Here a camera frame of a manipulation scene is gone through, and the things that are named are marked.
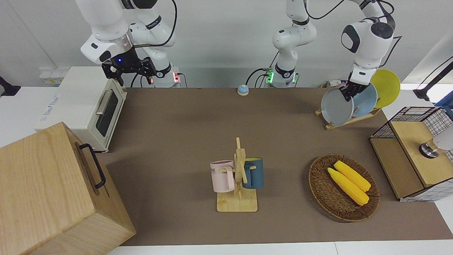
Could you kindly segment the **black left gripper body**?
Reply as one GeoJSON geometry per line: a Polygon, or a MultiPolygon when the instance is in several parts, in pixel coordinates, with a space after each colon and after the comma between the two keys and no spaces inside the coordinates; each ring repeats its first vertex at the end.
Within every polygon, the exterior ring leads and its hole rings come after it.
{"type": "Polygon", "coordinates": [[[364,85],[352,81],[347,81],[347,83],[342,86],[341,89],[347,89],[350,92],[350,95],[357,95],[363,92],[367,87],[369,87],[369,83],[364,85]]]}

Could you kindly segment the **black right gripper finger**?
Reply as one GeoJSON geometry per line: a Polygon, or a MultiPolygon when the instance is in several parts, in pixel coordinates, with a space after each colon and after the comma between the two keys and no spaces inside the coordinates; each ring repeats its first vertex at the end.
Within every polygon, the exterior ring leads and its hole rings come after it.
{"type": "Polygon", "coordinates": [[[148,79],[156,75],[156,68],[151,58],[141,60],[141,75],[148,79]]]}
{"type": "Polygon", "coordinates": [[[112,71],[110,68],[105,68],[105,76],[107,79],[114,79],[120,86],[124,85],[122,73],[119,71],[112,71]]]}

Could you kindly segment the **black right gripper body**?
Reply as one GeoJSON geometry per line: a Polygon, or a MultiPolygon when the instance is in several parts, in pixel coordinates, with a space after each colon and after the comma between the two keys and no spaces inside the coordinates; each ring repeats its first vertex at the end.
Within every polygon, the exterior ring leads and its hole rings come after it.
{"type": "Polygon", "coordinates": [[[144,74],[143,65],[134,48],[112,56],[102,63],[105,74],[144,74]]]}

